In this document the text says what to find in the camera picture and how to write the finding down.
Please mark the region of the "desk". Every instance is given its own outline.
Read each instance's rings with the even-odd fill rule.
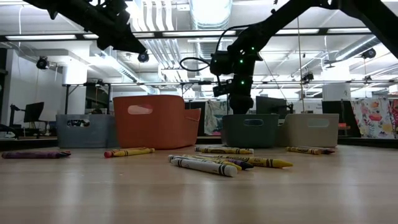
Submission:
[[[398,151],[339,146],[313,156],[283,149],[261,157],[294,163],[235,178],[183,169],[169,154],[103,158],[74,149],[69,159],[0,159],[0,223],[395,223]]]

